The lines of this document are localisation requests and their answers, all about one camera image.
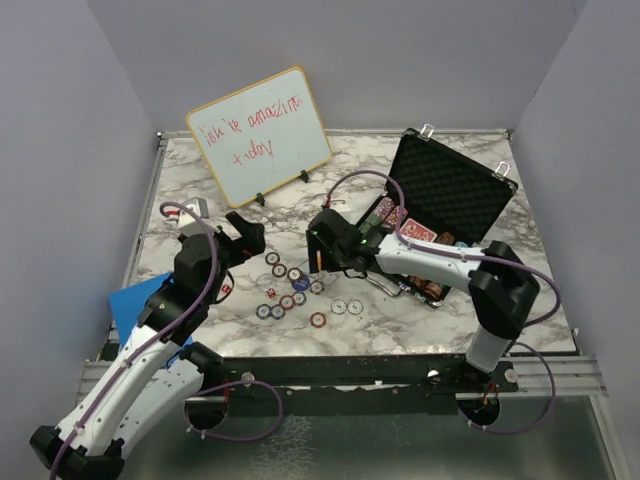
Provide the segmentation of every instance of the whiteboard wooden frame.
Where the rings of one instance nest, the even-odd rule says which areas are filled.
[[[269,82],[269,81],[271,81],[271,80],[273,80],[273,79],[275,79],[275,78],[278,78],[278,77],[280,77],[280,76],[282,76],[282,75],[286,75],[287,73],[290,73],[290,72],[295,71],[295,70],[299,71],[299,72],[300,72],[300,74],[302,75],[302,78],[303,78],[303,80],[304,80],[304,84],[305,84],[305,86],[306,86],[306,88],[307,88],[307,91],[309,92],[309,97],[311,98],[311,104],[312,104],[312,106],[313,106],[313,110],[314,110],[314,112],[315,112],[316,116],[318,117],[318,121],[320,122],[320,126],[322,127],[322,133],[323,133],[324,139],[325,139],[325,141],[327,142],[327,147],[328,147],[328,149],[329,149],[329,156],[328,156],[325,160],[323,160],[323,161],[321,161],[321,162],[317,163],[316,165],[312,165],[311,167],[309,167],[309,168],[307,168],[307,169],[306,169],[306,171],[307,171],[307,172],[309,172],[309,171],[311,171],[311,170],[314,170],[314,169],[316,169],[316,168],[318,168],[318,167],[320,167],[320,166],[324,165],[325,163],[327,163],[327,162],[331,159],[331,157],[333,156],[333,150],[331,149],[331,144],[329,143],[329,139],[327,138],[326,130],[325,130],[325,128],[324,128],[324,124],[322,123],[322,118],[320,117],[320,113],[318,112],[318,107],[316,106],[316,101],[315,101],[315,99],[313,98],[313,95],[312,95],[312,93],[311,93],[311,88],[309,87],[309,82],[307,81],[307,76],[304,74],[304,71],[302,70],[302,68],[300,68],[300,67],[299,67],[299,66],[297,66],[297,65],[296,65],[296,66],[293,66],[293,67],[291,67],[291,68],[289,68],[289,69],[287,69],[287,70],[284,70],[283,72],[280,72],[280,73],[277,73],[277,74],[275,74],[275,75],[272,75],[272,76],[271,76],[271,77],[269,77],[269,78],[265,78],[264,80],[261,80],[261,81],[259,81],[259,82],[257,82],[257,83],[254,83],[254,84],[252,84],[252,85],[249,85],[249,86],[247,86],[247,87],[245,87],[245,88],[242,88],[242,89],[237,90],[237,91],[235,91],[235,92],[233,92],[233,93],[230,93],[230,94],[228,94],[228,95],[225,95],[224,97],[219,98],[218,100],[215,100],[215,101],[213,101],[213,102],[211,102],[211,103],[207,103],[206,105],[202,105],[201,107],[198,107],[198,108],[196,108],[196,109],[194,109],[194,110],[191,110],[191,111],[187,114],[187,116],[186,116],[187,128],[188,128],[188,129],[189,129],[189,131],[191,132],[191,135],[193,136],[193,139],[195,140],[196,144],[198,145],[198,148],[200,149],[200,152],[202,153],[202,156],[204,157],[205,163],[207,164],[207,168],[209,169],[209,171],[210,171],[210,172],[211,172],[211,174],[213,175],[213,178],[216,180],[216,183],[217,183],[217,184],[218,184],[218,186],[220,187],[220,190],[222,191],[222,194],[224,195],[224,198],[225,198],[225,200],[226,200],[227,204],[228,204],[230,207],[232,207],[232,208],[242,207],[243,205],[246,205],[246,204],[248,204],[248,203],[250,203],[250,202],[252,202],[252,201],[256,200],[256,199],[258,198],[258,197],[257,197],[257,194],[258,194],[258,193],[261,193],[261,194],[265,195],[265,194],[267,194],[267,193],[269,193],[269,192],[271,192],[271,191],[275,190],[276,188],[279,188],[279,187],[281,187],[281,186],[283,186],[283,185],[285,185],[285,184],[287,184],[287,183],[289,183],[289,182],[291,182],[291,181],[293,181],[293,180],[296,180],[296,179],[300,178],[300,175],[295,175],[295,176],[293,176],[293,177],[291,177],[291,178],[288,178],[288,179],[286,179],[286,180],[284,180],[284,181],[280,182],[279,184],[277,184],[277,185],[275,185],[275,186],[273,186],[273,187],[270,187],[269,189],[265,190],[264,192],[256,192],[256,195],[254,195],[253,197],[249,198],[247,201],[245,201],[245,202],[243,202],[243,203],[239,203],[239,204],[233,204],[233,203],[231,203],[231,201],[229,200],[229,197],[227,196],[227,193],[226,193],[226,192],[225,192],[225,190],[224,190],[224,187],[222,186],[222,183],[220,182],[220,180],[219,180],[218,176],[216,175],[216,172],[215,172],[215,170],[213,169],[213,166],[212,166],[211,162],[209,161],[209,159],[208,159],[208,157],[207,157],[207,155],[206,155],[206,153],[205,153],[205,149],[204,149],[204,148],[202,148],[202,145],[200,144],[200,141],[198,140],[198,135],[197,135],[197,134],[196,134],[196,132],[194,132],[194,130],[191,128],[191,125],[190,125],[189,119],[190,119],[191,115],[193,115],[193,114],[194,114],[194,113],[196,113],[196,112],[199,112],[200,110],[204,110],[205,108],[209,108],[209,107],[210,107],[210,106],[212,106],[212,105],[215,105],[215,104],[217,104],[217,103],[223,102],[223,101],[225,101],[225,100],[227,100],[227,99],[229,99],[229,98],[231,98],[231,97],[233,97],[233,96],[235,96],[235,95],[238,95],[238,94],[240,94],[240,93],[246,92],[247,90],[250,90],[250,89],[252,89],[252,88],[254,88],[254,87],[257,87],[258,85],[261,85],[261,84],[263,84],[263,83]]]

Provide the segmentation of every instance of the blue card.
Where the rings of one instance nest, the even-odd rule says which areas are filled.
[[[169,275],[171,274],[159,275],[109,295],[109,305],[118,330],[120,348],[127,343],[133,327],[138,323],[138,315],[142,312],[147,298],[162,286],[162,282],[169,278]],[[192,342],[192,338],[189,337],[185,345]]]

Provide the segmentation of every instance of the poker chip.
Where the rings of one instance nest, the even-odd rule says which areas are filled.
[[[287,277],[292,282],[300,280],[302,278],[302,275],[302,270],[300,270],[299,268],[292,268],[291,270],[289,270],[289,273],[287,273]]]
[[[314,295],[320,295],[322,292],[324,292],[324,285],[322,285],[322,282],[316,280],[315,282],[311,282],[309,291]]]
[[[312,313],[309,317],[309,323],[311,323],[312,327],[322,328],[327,324],[327,317],[324,315],[324,313]]]
[[[283,295],[280,299],[280,306],[284,311],[291,310],[296,306],[296,302],[291,295]]]
[[[342,315],[347,311],[347,304],[344,300],[334,300],[331,304],[331,311],[336,315]]]
[[[271,316],[271,307],[266,303],[256,308],[256,317],[258,317],[260,320],[266,320],[270,316]]]
[[[267,263],[267,265],[275,265],[280,261],[280,255],[278,255],[276,252],[269,252],[265,255],[264,261]]]
[[[271,316],[276,320],[280,320],[282,317],[284,317],[284,308],[282,308],[280,305],[274,305],[273,307],[271,307]]]
[[[296,292],[305,292],[309,290],[309,286],[311,285],[311,280],[306,275],[302,275],[302,277],[295,282],[291,282],[291,286]]]
[[[293,294],[293,301],[296,302],[298,307],[301,307],[307,303],[307,296],[302,292],[296,292]]]
[[[347,305],[347,310],[351,315],[360,315],[362,310],[364,310],[364,306],[360,300],[351,300],[349,305]]]
[[[276,278],[282,278],[287,274],[287,267],[281,263],[276,263],[271,269],[271,274]]]

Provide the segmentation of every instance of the blue poker chip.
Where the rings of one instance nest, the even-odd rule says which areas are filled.
[[[263,303],[258,308],[256,308],[256,317],[260,320],[266,320],[271,316],[271,307],[266,303]]]
[[[311,286],[311,280],[306,275],[302,275],[298,280],[292,281],[291,286],[296,292],[306,292]]]
[[[280,320],[282,317],[284,317],[284,308],[282,308],[280,305],[272,306],[271,316],[276,320]]]

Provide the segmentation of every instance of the whiteboard stand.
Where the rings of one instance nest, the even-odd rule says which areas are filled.
[[[300,171],[300,180],[302,180],[304,183],[309,183],[309,173],[306,170]],[[262,195],[262,193],[260,192],[256,193],[256,202],[261,207],[264,207],[267,203],[267,201],[264,199],[264,195]]]

